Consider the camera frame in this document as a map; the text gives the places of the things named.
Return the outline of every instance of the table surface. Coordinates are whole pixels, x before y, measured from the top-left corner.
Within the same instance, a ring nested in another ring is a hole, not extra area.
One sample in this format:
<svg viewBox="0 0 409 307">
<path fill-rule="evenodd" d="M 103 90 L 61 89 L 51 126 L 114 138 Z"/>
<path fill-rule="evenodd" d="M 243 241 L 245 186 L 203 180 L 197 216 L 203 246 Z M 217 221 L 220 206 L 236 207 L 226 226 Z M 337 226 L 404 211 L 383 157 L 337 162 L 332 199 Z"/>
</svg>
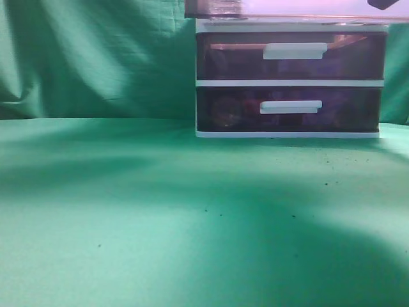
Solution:
<svg viewBox="0 0 409 307">
<path fill-rule="evenodd" d="M 409 127 L 0 122 L 0 305 L 409 306 Z"/>
</svg>

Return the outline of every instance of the green backdrop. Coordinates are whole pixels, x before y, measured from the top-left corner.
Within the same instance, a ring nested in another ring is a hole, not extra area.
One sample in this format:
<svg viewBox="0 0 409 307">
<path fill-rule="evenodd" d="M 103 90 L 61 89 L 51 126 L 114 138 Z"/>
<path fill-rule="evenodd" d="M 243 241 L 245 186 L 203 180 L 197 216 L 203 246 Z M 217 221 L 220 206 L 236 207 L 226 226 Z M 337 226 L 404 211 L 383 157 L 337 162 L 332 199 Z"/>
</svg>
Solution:
<svg viewBox="0 0 409 307">
<path fill-rule="evenodd" d="M 183 0 L 0 0 L 0 117 L 194 118 Z M 409 27 L 393 26 L 382 121 L 408 123 Z"/>
</svg>

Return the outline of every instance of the drawer handle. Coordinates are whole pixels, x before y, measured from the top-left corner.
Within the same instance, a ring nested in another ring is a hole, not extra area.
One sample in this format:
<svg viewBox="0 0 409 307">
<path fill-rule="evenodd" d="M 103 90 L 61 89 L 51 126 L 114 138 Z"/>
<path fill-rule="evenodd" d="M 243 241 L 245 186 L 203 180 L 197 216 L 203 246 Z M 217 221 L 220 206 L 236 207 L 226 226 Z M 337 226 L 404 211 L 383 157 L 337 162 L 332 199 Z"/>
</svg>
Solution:
<svg viewBox="0 0 409 307">
<path fill-rule="evenodd" d="M 322 59 L 328 51 L 326 43 L 269 43 L 264 59 Z"/>
<path fill-rule="evenodd" d="M 260 104 L 260 114 L 314 114 L 321 108 L 320 100 L 264 101 Z"/>
</svg>

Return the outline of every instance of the items inside drawer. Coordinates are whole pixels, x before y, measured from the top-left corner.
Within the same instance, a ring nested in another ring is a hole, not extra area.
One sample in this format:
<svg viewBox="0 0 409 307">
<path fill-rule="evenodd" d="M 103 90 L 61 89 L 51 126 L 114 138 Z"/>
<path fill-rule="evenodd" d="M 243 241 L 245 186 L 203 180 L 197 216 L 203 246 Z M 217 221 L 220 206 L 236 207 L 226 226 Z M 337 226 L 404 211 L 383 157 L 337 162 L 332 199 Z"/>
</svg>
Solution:
<svg viewBox="0 0 409 307">
<path fill-rule="evenodd" d="M 378 132 L 380 88 L 197 88 L 199 131 Z"/>
<path fill-rule="evenodd" d="M 383 79 L 386 33 L 202 33 L 197 79 Z"/>
</svg>

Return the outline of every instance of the plastic drawer unit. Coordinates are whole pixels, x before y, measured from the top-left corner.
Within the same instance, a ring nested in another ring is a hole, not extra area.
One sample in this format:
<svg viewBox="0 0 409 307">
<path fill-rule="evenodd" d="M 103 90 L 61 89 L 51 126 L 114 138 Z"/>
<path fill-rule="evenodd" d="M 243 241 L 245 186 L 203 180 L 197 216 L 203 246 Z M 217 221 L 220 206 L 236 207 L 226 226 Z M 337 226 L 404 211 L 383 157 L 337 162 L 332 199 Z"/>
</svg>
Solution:
<svg viewBox="0 0 409 307">
<path fill-rule="evenodd" d="M 377 138 L 388 25 L 403 0 L 185 0 L 196 134 Z"/>
</svg>

